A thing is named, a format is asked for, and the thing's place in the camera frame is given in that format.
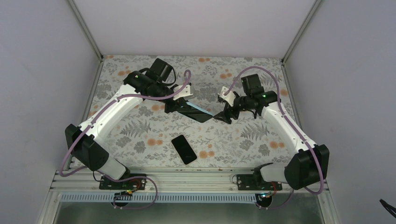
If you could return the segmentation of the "black phone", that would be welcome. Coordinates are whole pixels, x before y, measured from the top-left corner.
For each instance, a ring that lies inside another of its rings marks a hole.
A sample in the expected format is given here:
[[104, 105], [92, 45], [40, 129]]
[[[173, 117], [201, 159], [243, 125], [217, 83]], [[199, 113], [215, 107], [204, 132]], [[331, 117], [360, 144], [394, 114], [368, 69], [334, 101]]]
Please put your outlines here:
[[192, 120], [195, 120], [200, 123], [205, 123], [206, 121], [210, 120], [213, 118], [213, 116], [206, 114], [204, 112], [201, 112], [191, 106], [189, 106], [189, 109], [186, 111], [178, 112]]

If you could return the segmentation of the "light blue phone case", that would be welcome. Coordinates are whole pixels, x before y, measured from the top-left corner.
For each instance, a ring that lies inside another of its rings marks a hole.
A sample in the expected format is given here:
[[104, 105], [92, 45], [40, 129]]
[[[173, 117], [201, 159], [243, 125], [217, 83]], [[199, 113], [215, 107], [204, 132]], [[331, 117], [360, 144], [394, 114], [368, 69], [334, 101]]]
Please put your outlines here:
[[197, 110], [199, 110], [201, 112], [204, 112], [206, 114], [209, 114], [209, 115], [213, 116], [213, 114], [211, 112], [209, 112], [208, 110], [205, 110], [205, 109], [203, 109], [203, 108], [201, 108], [201, 107], [199, 107], [199, 106], [197, 106], [197, 105], [195, 105], [195, 104], [193, 104], [191, 102], [187, 102], [187, 105], [189, 105], [189, 106], [191, 106], [191, 107], [193, 107], [193, 108], [195, 108], [195, 109], [197, 109]]

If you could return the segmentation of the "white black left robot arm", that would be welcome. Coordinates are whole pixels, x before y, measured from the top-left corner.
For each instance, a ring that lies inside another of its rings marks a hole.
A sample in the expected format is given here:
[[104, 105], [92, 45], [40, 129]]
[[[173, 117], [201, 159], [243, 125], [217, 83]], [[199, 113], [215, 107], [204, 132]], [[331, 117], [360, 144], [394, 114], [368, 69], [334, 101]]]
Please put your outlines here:
[[62, 165], [74, 156], [83, 166], [67, 174], [60, 170], [59, 174], [67, 177], [88, 168], [104, 175], [118, 189], [126, 188], [130, 183], [130, 171], [104, 149], [103, 142], [115, 125], [144, 100], [176, 103], [184, 94], [191, 95], [190, 70], [184, 72], [182, 85], [163, 82], [174, 70], [157, 58], [150, 68], [129, 73], [114, 96], [86, 121], [78, 126], [68, 125], [65, 129], [68, 151]]

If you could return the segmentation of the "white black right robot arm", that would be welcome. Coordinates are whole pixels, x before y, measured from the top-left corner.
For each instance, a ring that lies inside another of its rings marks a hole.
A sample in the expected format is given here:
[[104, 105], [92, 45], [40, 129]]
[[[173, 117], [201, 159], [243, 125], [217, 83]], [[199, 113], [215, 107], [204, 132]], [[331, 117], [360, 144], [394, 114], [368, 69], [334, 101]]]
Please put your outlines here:
[[310, 139], [286, 112], [277, 93], [265, 91], [257, 74], [241, 78], [245, 95], [230, 91], [225, 86], [219, 90], [218, 100], [225, 103], [224, 110], [215, 119], [231, 124], [241, 111], [250, 111], [269, 122], [293, 156], [285, 164], [268, 163], [254, 169], [253, 184], [259, 190], [271, 182], [287, 183], [295, 190], [323, 181], [327, 175], [329, 149]]

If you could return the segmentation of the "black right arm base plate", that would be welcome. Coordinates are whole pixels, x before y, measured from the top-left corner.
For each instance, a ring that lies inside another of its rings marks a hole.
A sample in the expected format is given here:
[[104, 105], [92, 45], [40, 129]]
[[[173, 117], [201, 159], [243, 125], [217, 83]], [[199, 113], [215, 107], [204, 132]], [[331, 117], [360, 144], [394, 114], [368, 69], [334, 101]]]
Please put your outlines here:
[[278, 182], [266, 182], [259, 175], [254, 174], [238, 174], [236, 175], [236, 183], [239, 191], [270, 191], [282, 190], [283, 186]]

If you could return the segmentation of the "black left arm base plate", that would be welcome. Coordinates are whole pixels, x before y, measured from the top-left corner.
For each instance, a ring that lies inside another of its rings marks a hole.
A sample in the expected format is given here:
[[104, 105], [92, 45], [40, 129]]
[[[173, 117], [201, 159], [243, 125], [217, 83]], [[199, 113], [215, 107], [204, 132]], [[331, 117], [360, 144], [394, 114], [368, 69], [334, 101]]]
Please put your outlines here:
[[100, 190], [121, 190], [121, 191], [136, 191], [136, 190], [144, 190], [147, 182], [146, 174], [130, 174], [133, 179], [123, 181], [123, 182], [114, 182], [106, 177], [101, 177], [99, 183]]

